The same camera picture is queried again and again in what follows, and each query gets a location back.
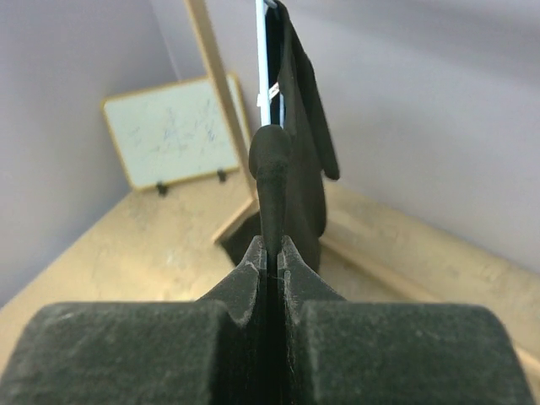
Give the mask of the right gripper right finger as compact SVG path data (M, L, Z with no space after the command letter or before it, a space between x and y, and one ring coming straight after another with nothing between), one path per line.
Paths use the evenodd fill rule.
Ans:
M478 305L344 299L290 238L278 256L293 404L531 404L500 320Z

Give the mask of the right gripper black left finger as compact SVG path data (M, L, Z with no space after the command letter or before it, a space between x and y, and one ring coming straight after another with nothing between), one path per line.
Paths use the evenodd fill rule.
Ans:
M24 328L4 404L264 404L260 238L195 301L61 302Z

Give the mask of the black t shirt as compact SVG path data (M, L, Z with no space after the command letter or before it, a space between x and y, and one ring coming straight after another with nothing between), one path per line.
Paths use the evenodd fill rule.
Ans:
M262 236L271 253L279 252L288 236L304 262L318 270L327 226L322 180L339 179L338 159L315 72L288 9L277 2L265 23L268 82L279 94L271 102L270 124L255 132L249 152L261 210L221 246L239 264L255 236Z

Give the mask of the blue hanger of black shirt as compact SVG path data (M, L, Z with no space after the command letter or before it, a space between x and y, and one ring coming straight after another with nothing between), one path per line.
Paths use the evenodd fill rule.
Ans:
M279 125L284 126L284 97L280 93L279 84L269 85L268 58L267 58L267 32L266 13L267 10L276 10L278 5L272 0L256 0L256 46L257 46L257 66L258 66L258 95L256 105L260 109L261 125L266 126L271 123L271 102L277 96L279 99Z

